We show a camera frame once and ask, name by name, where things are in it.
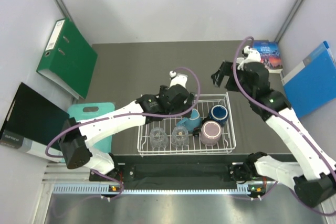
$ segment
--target white dish rack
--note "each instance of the white dish rack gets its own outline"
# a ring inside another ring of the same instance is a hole
[[[199,137],[192,136],[189,132],[189,146],[176,149],[171,141],[166,148],[153,148],[149,141],[151,130],[155,127],[163,128],[171,140],[171,133],[178,121],[182,118],[167,118],[161,122],[153,122],[139,127],[138,130],[138,152],[141,156],[148,155],[185,155],[185,154],[228,154],[236,148],[235,131],[232,121],[232,113],[228,93],[225,94],[201,94],[195,108],[199,111],[202,120],[208,116],[210,108],[214,105],[224,105],[229,112],[229,118],[223,127],[222,137],[214,146],[206,146]]]

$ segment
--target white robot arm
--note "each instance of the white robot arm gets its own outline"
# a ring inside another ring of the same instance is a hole
[[[292,122],[299,131],[282,118],[260,108],[252,102],[250,107],[261,116],[283,140],[297,163],[286,163],[275,160],[266,153],[252,153],[239,170],[231,170],[235,180],[247,181],[255,177],[270,177],[290,189],[310,207],[315,207],[336,193],[334,179],[326,163],[318,156],[308,142],[320,152],[334,169],[336,162],[330,158],[314,141],[308,131],[302,126],[290,103],[283,94],[270,88],[269,72],[260,63],[260,54],[256,49],[246,46],[243,50],[245,58],[238,58],[236,65],[224,61],[220,69],[212,75],[214,86],[219,87],[224,76],[229,76],[225,88],[229,91],[240,91],[233,76],[233,68],[237,68],[239,83],[244,91],[254,100],[269,109],[278,112]]]
[[[67,167],[75,169],[84,166],[107,174],[116,166],[113,155],[99,151],[94,148],[94,144],[123,130],[163,119],[145,116],[142,113],[167,115],[187,110],[194,99],[194,95],[186,89],[187,76],[171,71],[170,77],[170,86],[161,86],[159,94],[143,95],[121,109],[93,119],[97,120],[97,123],[80,126],[63,136],[59,145]],[[72,118],[66,122],[65,128],[88,121],[92,119],[76,122]]]

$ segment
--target blue mug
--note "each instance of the blue mug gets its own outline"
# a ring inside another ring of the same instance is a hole
[[[209,118],[212,121],[219,123],[221,127],[225,125],[228,117],[229,113],[227,111],[227,108],[220,104],[213,106],[209,111]]]
[[[176,126],[186,127],[189,132],[193,132],[195,128],[199,127],[202,122],[202,118],[199,115],[197,109],[193,109],[190,118],[182,118]]]

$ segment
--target white wall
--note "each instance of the white wall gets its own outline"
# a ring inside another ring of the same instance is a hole
[[[295,0],[64,0],[92,44],[274,40]]]
[[[285,73],[326,40],[336,56],[336,0],[305,0],[280,41]],[[321,147],[336,159],[336,99],[302,118]]]
[[[0,0],[0,121],[20,82],[66,110],[71,98],[38,75],[48,36],[62,18],[53,0]],[[46,161],[0,146],[0,222],[28,223]]]

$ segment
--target green binder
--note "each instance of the green binder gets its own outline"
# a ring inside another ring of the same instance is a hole
[[[86,98],[97,53],[68,18],[56,21],[37,72],[76,99]]]

